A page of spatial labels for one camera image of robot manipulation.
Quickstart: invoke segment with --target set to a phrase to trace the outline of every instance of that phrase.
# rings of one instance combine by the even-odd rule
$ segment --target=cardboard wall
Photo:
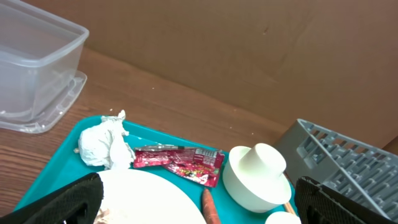
[[[280,124],[379,147],[398,134],[396,0],[25,1],[85,26],[92,49]]]
[[[398,155],[398,136],[395,137],[390,143],[383,147],[383,149],[387,152],[392,152],[395,155]]]

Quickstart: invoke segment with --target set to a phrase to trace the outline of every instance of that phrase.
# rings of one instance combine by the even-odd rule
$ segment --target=white plate
[[[106,170],[98,174],[104,185],[101,208],[109,208],[111,212],[122,210],[133,219],[128,220],[128,224],[206,224],[192,200],[162,177],[132,169]]]

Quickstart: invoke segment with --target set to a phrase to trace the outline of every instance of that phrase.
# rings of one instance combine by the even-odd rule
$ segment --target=snack wrapper
[[[207,187],[216,187],[225,155],[200,147],[144,146],[136,148],[134,168],[162,165],[167,170]]]

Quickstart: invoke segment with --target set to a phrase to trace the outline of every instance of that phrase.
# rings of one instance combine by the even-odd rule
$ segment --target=chopstick
[[[293,209],[292,205],[290,204],[290,202],[285,203],[285,204],[284,204],[284,208],[285,208],[286,212],[289,212],[289,213],[291,213],[291,214],[297,216],[297,214],[296,214],[296,212],[294,211],[294,209]]]
[[[284,172],[284,174],[285,174],[286,178],[290,181],[290,183],[293,184],[292,180],[291,180],[290,177],[287,175],[287,173]],[[290,204],[290,202],[285,203],[285,204],[284,204],[284,208],[285,208],[286,212],[289,212],[289,213],[291,213],[291,214],[297,216],[297,214],[296,214],[296,212],[294,211],[294,209],[293,209],[293,207],[292,207],[292,204]]]

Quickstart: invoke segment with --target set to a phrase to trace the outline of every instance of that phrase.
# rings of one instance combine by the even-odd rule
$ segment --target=carrot
[[[205,217],[206,223],[221,224],[217,215],[216,206],[214,205],[213,197],[208,189],[203,191],[201,202],[203,206],[203,216]]]

